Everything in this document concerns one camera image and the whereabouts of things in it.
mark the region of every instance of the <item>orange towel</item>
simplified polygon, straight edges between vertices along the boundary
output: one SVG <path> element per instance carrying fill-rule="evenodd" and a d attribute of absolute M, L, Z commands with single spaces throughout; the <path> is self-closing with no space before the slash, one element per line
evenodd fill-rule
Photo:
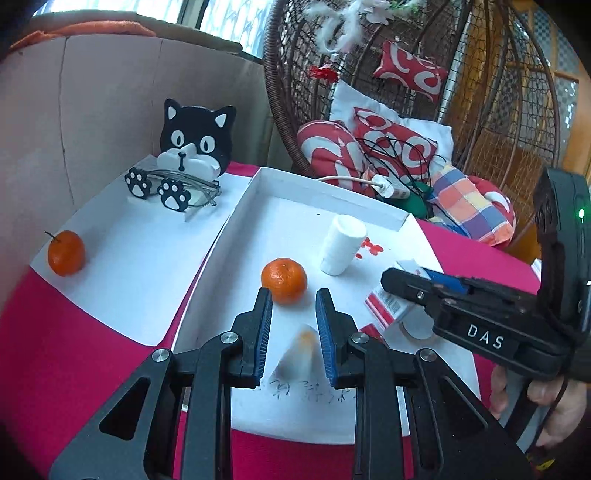
<path fill-rule="evenodd" d="M 66 27 L 58 28 L 52 32 L 43 32 L 41 30 L 29 33 L 26 37 L 12 44 L 10 52 L 20 48 L 34 45 L 45 40 L 51 40 L 56 37 L 71 37 L 73 35 L 92 35 L 92 34 L 122 34 L 122 35 L 143 35 L 144 37 L 155 37 L 156 33 L 146 28 L 140 23 L 130 22 L 128 20 L 103 20 L 95 22 L 83 22 Z"/>

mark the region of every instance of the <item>cat eye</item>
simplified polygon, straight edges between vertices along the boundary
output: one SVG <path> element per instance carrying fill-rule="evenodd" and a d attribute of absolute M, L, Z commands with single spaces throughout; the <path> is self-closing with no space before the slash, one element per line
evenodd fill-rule
<path fill-rule="evenodd" d="M 216 148 L 216 141 L 210 135 L 203 137 L 199 143 L 199 148 L 203 153 L 211 153 Z"/>
<path fill-rule="evenodd" d="M 184 133 L 180 130 L 175 130 L 170 136 L 170 140 L 175 147 L 182 147 L 184 145 Z"/>

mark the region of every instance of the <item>tangerine stem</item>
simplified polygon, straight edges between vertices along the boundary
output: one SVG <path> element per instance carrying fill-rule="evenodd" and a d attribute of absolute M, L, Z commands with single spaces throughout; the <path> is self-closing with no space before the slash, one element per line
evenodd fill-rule
<path fill-rule="evenodd" d="M 47 235 L 49 235 L 51 238 L 53 238 L 56 242 L 59 242 L 59 240 L 54 235 L 52 235 L 51 233 L 49 233 L 47 230 L 45 230 L 45 233 Z"/>

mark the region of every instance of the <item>red cushion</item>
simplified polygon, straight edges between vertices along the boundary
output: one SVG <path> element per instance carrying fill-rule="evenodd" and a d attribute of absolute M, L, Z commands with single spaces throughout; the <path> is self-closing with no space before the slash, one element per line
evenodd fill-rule
<path fill-rule="evenodd" d="M 446 69 L 418 58 L 389 40 L 383 43 L 382 49 L 382 61 L 374 77 L 393 79 L 426 95 L 433 103 L 439 100 L 449 73 Z"/>
<path fill-rule="evenodd" d="M 404 183 L 410 181 L 406 169 L 415 180 L 427 182 L 437 142 L 365 108 L 355 109 L 354 120 L 353 134 L 368 155 L 385 162 Z M 391 176 L 379 162 L 375 167 L 379 174 Z"/>
<path fill-rule="evenodd" d="M 468 179 L 474 184 L 480 194 L 491 202 L 499 212 L 507 219 L 507 221 L 513 226 L 513 230 L 517 225 L 517 218 L 515 217 L 515 211 L 513 205 L 509 200 L 509 197 L 499 190 L 494 183 L 488 180 L 475 177 L 474 175 L 468 175 Z M 495 248 L 505 248 L 511 243 L 511 239 L 495 245 Z"/>
<path fill-rule="evenodd" d="M 340 123 L 309 122 L 299 129 L 297 142 L 320 177 L 340 175 L 359 179 L 369 167 L 361 146 Z M 351 180 L 328 180 L 327 183 L 374 197 L 374 190 L 365 183 Z"/>

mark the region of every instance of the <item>white pillow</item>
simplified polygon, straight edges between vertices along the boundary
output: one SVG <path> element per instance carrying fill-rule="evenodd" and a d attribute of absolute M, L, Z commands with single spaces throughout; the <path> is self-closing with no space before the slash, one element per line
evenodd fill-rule
<path fill-rule="evenodd" d="M 339 80 L 339 83 L 336 84 L 333 102 L 330 106 L 329 120 L 332 122 L 341 120 L 345 123 L 347 129 L 352 132 L 355 130 L 355 122 L 353 120 L 353 117 L 355 116 L 355 107 L 366 108 L 395 124 L 400 123 L 400 116 L 395 110 L 388 108 L 377 100 L 365 96 L 344 81 Z"/>
<path fill-rule="evenodd" d="M 355 129 L 355 107 L 367 108 L 372 112 L 390 120 L 393 123 L 400 124 L 410 130 L 415 131 L 431 140 L 437 142 L 437 155 L 451 162 L 453 154 L 452 128 L 447 125 L 438 124 L 429 120 L 418 120 L 416 118 L 400 118 L 396 110 L 388 108 L 383 103 L 373 100 L 363 93 L 357 91 L 347 83 L 339 80 L 335 88 L 333 102 L 330 106 L 331 121 L 341 120 L 345 123 L 347 129 L 352 132 Z M 443 162 L 441 158 L 434 157 L 438 163 Z"/>

